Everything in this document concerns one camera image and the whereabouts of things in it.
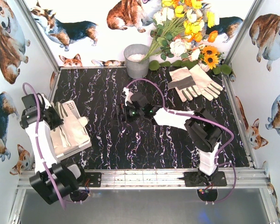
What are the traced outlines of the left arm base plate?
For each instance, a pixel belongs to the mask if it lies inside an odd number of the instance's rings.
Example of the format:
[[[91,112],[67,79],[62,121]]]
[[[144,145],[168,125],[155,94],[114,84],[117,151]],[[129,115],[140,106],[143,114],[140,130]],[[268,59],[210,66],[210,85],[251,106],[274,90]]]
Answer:
[[[79,186],[89,188],[100,188],[101,180],[101,172],[86,172],[79,177]]]

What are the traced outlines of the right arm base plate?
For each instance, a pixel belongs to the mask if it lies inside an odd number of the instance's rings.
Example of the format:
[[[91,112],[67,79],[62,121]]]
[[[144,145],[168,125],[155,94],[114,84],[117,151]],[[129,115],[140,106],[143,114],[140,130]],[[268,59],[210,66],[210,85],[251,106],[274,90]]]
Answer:
[[[184,180],[186,187],[207,187],[211,184],[214,187],[225,187],[227,181],[224,172],[218,171],[215,175],[208,177],[201,175],[198,172],[184,172],[184,177],[180,180]]]

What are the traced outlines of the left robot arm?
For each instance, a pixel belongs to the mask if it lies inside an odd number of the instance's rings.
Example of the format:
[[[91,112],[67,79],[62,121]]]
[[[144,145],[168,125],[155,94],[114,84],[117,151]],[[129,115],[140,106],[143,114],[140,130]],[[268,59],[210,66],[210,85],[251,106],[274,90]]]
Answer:
[[[65,208],[65,197],[85,180],[84,170],[77,163],[65,166],[57,160],[50,132],[63,120],[44,96],[28,94],[22,102],[25,109],[20,125],[30,138],[35,156],[35,175],[29,178],[30,185],[46,203],[59,201]]]

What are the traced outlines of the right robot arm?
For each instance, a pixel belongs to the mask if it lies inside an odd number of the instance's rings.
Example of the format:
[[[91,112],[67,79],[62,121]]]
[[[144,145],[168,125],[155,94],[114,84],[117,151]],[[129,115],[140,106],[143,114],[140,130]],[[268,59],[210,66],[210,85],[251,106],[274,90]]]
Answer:
[[[153,105],[140,92],[123,90],[125,102],[116,105],[111,125],[120,126],[143,119],[156,126],[171,126],[188,132],[193,144],[199,150],[199,171],[211,177],[217,172],[215,154],[221,142],[223,130],[214,125],[216,121],[204,108],[196,111],[177,111]]]

